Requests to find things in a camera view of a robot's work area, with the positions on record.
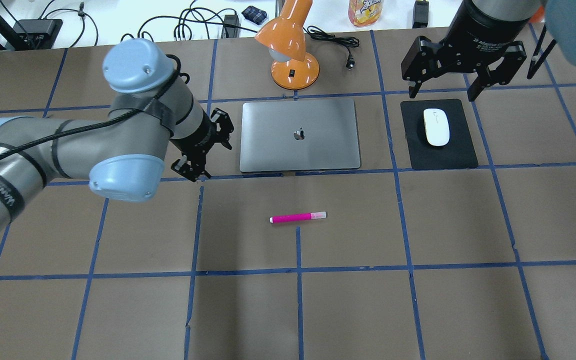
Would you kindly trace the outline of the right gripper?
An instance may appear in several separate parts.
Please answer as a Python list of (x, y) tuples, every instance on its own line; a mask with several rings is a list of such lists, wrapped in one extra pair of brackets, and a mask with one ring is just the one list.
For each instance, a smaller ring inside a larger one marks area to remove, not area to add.
[(539, 0), (464, 0), (439, 43), (414, 39), (401, 62), (410, 99), (422, 84), (446, 73), (476, 73), (468, 87), (473, 102), (487, 88), (506, 85), (526, 61), (521, 30), (541, 7)]

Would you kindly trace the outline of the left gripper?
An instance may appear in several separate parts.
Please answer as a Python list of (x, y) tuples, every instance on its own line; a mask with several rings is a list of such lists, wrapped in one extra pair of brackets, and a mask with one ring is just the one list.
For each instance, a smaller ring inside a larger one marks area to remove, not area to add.
[(233, 121), (228, 112), (213, 109), (211, 116), (204, 114), (198, 128), (189, 136), (170, 139), (182, 154), (170, 164), (170, 169), (181, 178), (197, 182), (207, 172), (207, 155), (215, 144), (233, 150), (230, 143), (233, 131)]

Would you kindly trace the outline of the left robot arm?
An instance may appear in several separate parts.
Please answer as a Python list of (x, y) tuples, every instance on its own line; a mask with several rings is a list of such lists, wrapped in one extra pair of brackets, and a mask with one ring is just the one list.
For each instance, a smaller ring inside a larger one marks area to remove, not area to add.
[(0, 231), (55, 179), (87, 180), (98, 196), (142, 203), (158, 190), (169, 144), (181, 153), (171, 170), (191, 182), (210, 178), (215, 144), (231, 150), (231, 117), (207, 114), (181, 60), (153, 41), (115, 45), (102, 72), (117, 93), (105, 121), (0, 117)]

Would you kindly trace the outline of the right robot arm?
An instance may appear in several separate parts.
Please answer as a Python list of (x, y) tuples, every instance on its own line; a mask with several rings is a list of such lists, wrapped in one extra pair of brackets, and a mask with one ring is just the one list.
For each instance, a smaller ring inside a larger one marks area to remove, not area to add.
[[(535, 51), (528, 57), (517, 37), (540, 8), (543, 30), (552, 40), (542, 55)], [(576, 66), (576, 0), (464, 0), (439, 43), (425, 36), (414, 39), (401, 62), (401, 77), (415, 98), (430, 79), (475, 73), (467, 90), (474, 101), (484, 89), (509, 84), (527, 59), (526, 77), (532, 78), (555, 46)]]

